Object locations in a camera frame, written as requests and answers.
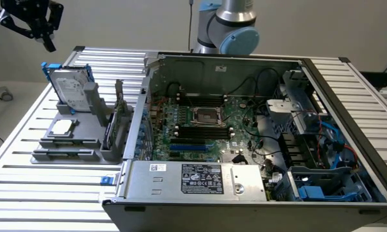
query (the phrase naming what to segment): slotted aluminum table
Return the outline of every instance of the slotted aluminum table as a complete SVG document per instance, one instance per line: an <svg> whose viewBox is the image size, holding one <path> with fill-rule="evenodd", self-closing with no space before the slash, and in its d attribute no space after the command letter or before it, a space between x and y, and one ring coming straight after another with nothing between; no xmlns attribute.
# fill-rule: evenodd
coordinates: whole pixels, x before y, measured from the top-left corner
<svg viewBox="0 0 387 232"><path fill-rule="evenodd" d="M90 64L100 96L114 104L115 80L124 82L124 98L135 106L147 52L90 48L75 51L64 65ZM350 63L338 58L311 58L345 107L387 163L387 102ZM100 199L115 187L100 178L120 171L120 165L31 164L57 113L57 96L45 88L0 148L0 231L118 231ZM387 232L387 225L370 225L359 232Z"/></svg>

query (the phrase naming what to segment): blue pcie slot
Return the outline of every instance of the blue pcie slot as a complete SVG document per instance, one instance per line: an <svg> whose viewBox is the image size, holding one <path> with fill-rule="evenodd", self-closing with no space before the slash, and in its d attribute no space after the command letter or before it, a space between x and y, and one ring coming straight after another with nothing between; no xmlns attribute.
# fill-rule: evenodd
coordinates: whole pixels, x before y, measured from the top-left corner
<svg viewBox="0 0 387 232"><path fill-rule="evenodd" d="M204 146L192 146L192 145L171 145L171 151L208 151L208 147Z"/></svg>

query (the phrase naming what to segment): blue latch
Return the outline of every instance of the blue latch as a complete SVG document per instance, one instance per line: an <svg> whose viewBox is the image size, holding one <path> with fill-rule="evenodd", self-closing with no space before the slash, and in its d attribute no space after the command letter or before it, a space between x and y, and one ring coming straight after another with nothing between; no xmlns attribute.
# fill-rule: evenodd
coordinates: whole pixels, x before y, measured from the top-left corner
<svg viewBox="0 0 387 232"><path fill-rule="evenodd" d="M357 192L351 192L345 196L325 196L319 186L303 186L298 189L298 193L303 201L313 202L350 202L357 196Z"/></svg>
<svg viewBox="0 0 387 232"><path fill-rule="evenodd" d="M102 180L100 180L100 185L102 186L112 186L114 185L114 180L115 180L114 177L104 176L102 178Z"/></svg>

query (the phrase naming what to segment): sticker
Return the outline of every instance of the sticker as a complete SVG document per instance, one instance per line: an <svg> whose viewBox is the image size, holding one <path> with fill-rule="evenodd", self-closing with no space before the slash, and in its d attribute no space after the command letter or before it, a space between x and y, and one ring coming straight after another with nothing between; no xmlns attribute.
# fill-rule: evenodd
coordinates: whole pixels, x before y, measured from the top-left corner
<svg viewBox="0 0 387 232"><path fill-rule="evenodd" d="M57 84L68 106L71 106L76 111L90 111L90 104L86 99L80 81L75 79L59 78Z"/></svg>
<svg viewBox="0 0 387 232"><path fill-rule="evenodd" d="M166 172L167 171L167 165L166 164L151 164L150 167L151 172Z"/></svg>
<svg viewBox="0 0 387 232"><path fill-rule="evenodd" d="M184 194L224 194L220 165L183 164L180 190Z"/></svg>
<svg viewBox="0 0 387 232"><path fill-rule="evenodd" d="M227 66L216 66L215 67L215 72L226 72L227 71Z"/></svg>

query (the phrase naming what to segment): power supply label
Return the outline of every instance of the power supply label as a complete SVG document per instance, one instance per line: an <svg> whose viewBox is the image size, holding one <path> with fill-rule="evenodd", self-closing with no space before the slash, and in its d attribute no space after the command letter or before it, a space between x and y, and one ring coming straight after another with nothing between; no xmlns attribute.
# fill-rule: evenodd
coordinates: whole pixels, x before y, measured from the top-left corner
<svg viewBox="0 0 387 232"><path fill-rule="evenodd" d="M183 164L180 190L184 194L224 194L220 165Z"/></svg>

